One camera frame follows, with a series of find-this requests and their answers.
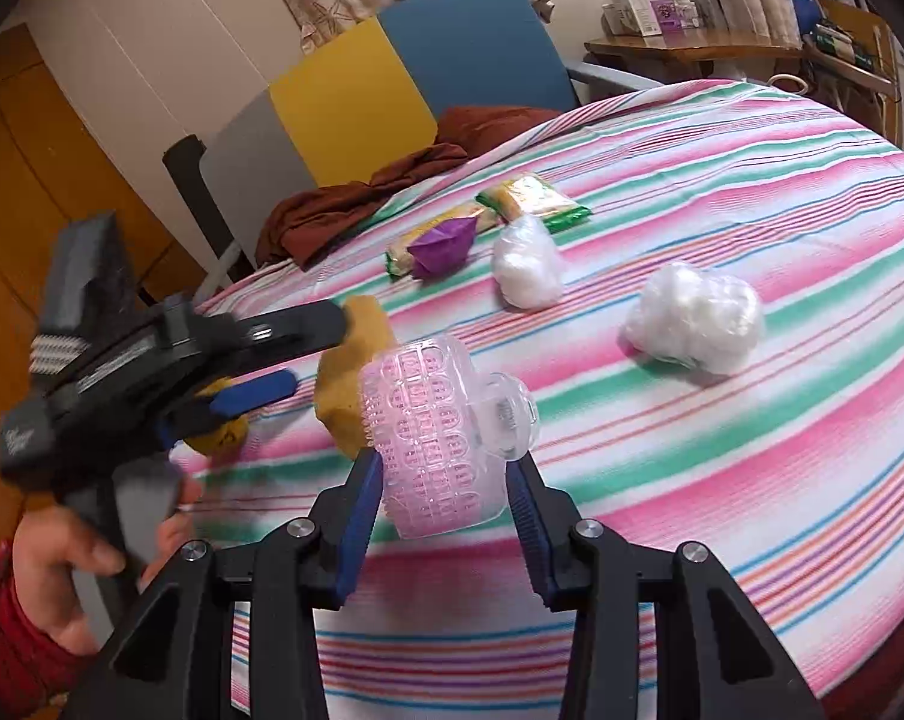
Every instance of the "white label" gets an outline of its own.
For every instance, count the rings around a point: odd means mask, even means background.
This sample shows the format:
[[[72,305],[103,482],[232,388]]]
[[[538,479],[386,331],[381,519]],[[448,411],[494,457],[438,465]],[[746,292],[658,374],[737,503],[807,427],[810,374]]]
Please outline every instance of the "white label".
[[[8,454],[15,456],[23,449],[28,446],[28,442],[31,441],[31,437],[35,435],[35,429],[29,428],[28,430],[19,430],[18,428],[12,428],[11,430],[6,430],[2,438],[5,440],[5,447],[8,449]]]
[[[129,362],[132,362],[138,357],[141,357],[143,354],[149,351],[149,349],[155,348],[155,338],[153,336],[146,336],[146,338],[142,338],[141,341],[135,341],[132,346],[125,349],[122,354],[119,354],[118,357],[113,357],[111,360],[107,360],[99,365],[95,370],[93,370],[88,376],[79,380],[79,394],[82,394],[86,389],[89,389],[90,386],[95,386],[103,380],[110,373],[115,373],[122,367],[123,365],[127,365]]]

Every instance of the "table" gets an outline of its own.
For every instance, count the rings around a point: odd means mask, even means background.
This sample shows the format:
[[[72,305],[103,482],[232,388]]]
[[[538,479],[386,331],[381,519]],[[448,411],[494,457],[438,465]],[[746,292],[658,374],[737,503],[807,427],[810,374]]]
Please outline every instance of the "table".
[[[439,284],[386,276],[397,234],[525,170],[593,211],[555,236],[559,305],[503,309],[493,232]],[[765,300],[767,336],[731,378],[702,381],[618,338],[645,279],[675,259],[744,278]],[[309,274],[274,266],[207,310],[350,293],[376,295],[400,341],[450,332],[480,370],[525,381],[546,483],[630,541],[709,544],[817,693],[903,618],[904,154],[874,133],[734,81],[592,103],[397,194]],[[314,370],[295,362],[300,393],[251,420],[231,464],[176,450],[206,482],[196,519],[208,538],[261,538],[343,479],[349,463],[311,410]],[[650,718],[650,610],[641,621]],[[421,541],[396,541],[380,517],[358,590],[340,613],[316,613],[331,717],[554,718],[572,626],[531,592],[507,512]],[[239,706],[246,641],[242,610]]]
[[[684,79],[700,77],[699,63],[716,59],[800,59],[800,47],[776,45],[770,38],[754,32],[728,31],[726,29],[686,29],[666,32],[654,37],[612,35],[585,43],[585,49],[602,57],[630,59],[654,59],[666,62]]]

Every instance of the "yellow sponge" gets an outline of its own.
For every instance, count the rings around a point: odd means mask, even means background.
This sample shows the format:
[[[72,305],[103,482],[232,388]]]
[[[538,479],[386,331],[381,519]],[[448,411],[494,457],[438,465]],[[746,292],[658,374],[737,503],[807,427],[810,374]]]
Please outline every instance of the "yellow sponge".
[[[218,379],[212,382],[199,395],[214,395],[229,386],[232,380],[229,378]],[[192,449],[206,457],[213,457],[233,446],[238,446],[248,435],[248,419],[242,415],[226,422],[220,428],[202,436],[189,436],[185,442]]]
[[[348,332],[340,346],[327,349],[316,377],[316,416],[328,428],[335,445],[354,460],[368,445],[362,426],[359,370],[386,349],[397,346],[388,315],[378,300],[367,295],[346,298]]]

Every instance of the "red sleeve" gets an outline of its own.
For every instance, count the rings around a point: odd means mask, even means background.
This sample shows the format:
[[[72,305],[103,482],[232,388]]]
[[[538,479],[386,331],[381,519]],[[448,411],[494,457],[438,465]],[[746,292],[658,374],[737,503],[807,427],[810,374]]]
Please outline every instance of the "red sleeve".
[[[65,693],[89,661],[59,647],[26,618],[15,594],[11,544],[0,544],[0,717],[27,717]]]

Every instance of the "white cotton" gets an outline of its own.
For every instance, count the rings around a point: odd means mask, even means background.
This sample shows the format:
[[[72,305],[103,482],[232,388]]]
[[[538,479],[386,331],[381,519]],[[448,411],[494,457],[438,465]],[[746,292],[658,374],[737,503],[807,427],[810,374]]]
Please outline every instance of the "white cotton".
[[[516,308],[536,310],[562,298],[565,263],[540,218],[521,215],[492,247],[492,275],[501,296]]]
[[[652,274],[628,314],[628,341],[659,360],[731,373],[765,330],[762,300],[741,279],[674,262]]]

